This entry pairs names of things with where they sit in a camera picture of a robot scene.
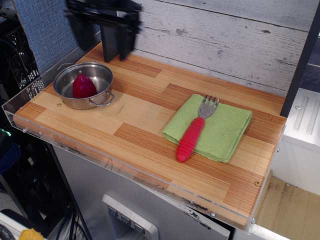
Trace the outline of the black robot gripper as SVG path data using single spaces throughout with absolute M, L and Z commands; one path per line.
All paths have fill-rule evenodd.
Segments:
M 132 0 L 67 0 L 66 16 L 82 50 L 91 50 L 100 42 L 100 27 L 119 28 L 120 60 L 135 46 L 140 30 L 142 6 Z

